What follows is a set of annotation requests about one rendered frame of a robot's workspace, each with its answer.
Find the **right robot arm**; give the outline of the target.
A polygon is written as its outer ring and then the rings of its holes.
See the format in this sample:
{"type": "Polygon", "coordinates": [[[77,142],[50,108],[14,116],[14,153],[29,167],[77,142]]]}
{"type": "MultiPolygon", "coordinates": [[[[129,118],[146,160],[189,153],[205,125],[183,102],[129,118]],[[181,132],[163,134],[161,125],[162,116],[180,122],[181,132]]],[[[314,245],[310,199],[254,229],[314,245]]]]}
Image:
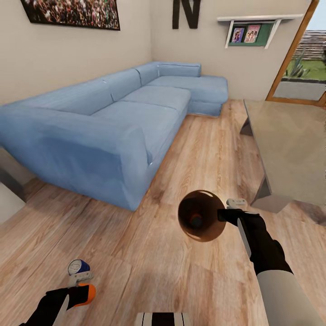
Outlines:
{"type": "Polygon", "coordinates": [[[250,261],[254,263],[269,326],[326,326],[285,261],[282,246],[266,231],[259,213],[237,209],[247,201],[232,198],[217,209],[218,221],[238,226],[250,261]]]}

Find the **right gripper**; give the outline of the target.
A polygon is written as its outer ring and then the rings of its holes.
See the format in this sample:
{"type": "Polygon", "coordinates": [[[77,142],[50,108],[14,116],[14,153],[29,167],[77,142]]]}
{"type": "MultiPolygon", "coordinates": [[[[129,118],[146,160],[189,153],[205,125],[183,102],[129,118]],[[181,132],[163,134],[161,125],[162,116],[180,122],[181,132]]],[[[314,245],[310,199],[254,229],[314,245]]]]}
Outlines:
{"type": "Polygon", "coordinates": [[[234,223],[232,222],[232,214],[236,211],[243,211],[242,209],[217,209],[217,217],[218,217],[218,221],[221,222],[230,222],[234,225],[234,223]]]}

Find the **trash can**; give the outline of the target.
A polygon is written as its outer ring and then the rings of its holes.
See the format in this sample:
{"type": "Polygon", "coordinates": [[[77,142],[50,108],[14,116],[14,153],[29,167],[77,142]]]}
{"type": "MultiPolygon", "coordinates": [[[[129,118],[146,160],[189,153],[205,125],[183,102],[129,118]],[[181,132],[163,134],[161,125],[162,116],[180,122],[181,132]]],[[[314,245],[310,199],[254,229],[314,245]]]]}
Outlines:
{"type": "Polygon", "coordinates": [[[210,242],[217,239],[226,227],[226,222],[218,221],[217,209],[225,209],[221,199],[207,190],[194,190],[188,193],[179,204],[178,222],[184,233],[192,240],[210,242]],[[189,209],[194,209],[202,217],[200,227],[193,227],[186,218],[189,209]]]}

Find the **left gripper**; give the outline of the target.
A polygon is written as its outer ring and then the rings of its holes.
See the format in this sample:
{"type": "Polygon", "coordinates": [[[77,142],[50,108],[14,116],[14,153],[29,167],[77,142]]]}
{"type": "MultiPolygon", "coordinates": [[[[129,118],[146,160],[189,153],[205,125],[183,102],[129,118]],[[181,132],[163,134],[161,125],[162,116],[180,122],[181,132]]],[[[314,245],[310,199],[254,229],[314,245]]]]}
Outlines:
{"type": "Polygon", "coordinates": [[[89,285],[81,287],[69,288],[74,294],[72,305],[69,307],[74,307],[77,304],[85,303],[88,300],[89,285]]]}

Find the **can of soda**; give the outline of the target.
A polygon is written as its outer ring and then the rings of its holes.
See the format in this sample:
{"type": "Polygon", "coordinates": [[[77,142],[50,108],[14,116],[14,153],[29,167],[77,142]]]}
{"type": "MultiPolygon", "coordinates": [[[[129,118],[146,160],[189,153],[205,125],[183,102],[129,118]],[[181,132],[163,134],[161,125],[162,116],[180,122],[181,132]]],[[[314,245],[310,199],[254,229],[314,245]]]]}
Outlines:
{"type": "Polygon", "coordinates": [[[88,300],[87,300],[87,302],[85,302],[85,303],[81,303],[81,304],[77,304],[77,305],[75,305],[75,307],[77,307],[77,306],[84,306],[84,305],[87,305],[87,304],[91,303],[91,302],[93,301],[93,299],[95,298],[95,295],[96,295],[96,288],[95,288],[94,285],[92,285],[92,284],[83,284],[83,283],[81,283],[81,284],[79,284],[78,286],[81,287],[81,286],[86,286],[86,285],[89,285],[88,300]]]}
{"type": "Polygon", "coordinates": [[[195,228],[200,227],[203,223],[202,217],[194,209],[189,209],[187,211],[186,218],[191,223],[191,225],[195,228]]]}
{"type": "Polygon", "coordinates": [[[70,263],[67,270],[69,275],[72,275],[75,273],[89,271],[90,266],[86,262],[82,261],[81,259],[76,259],[70,263]]]}

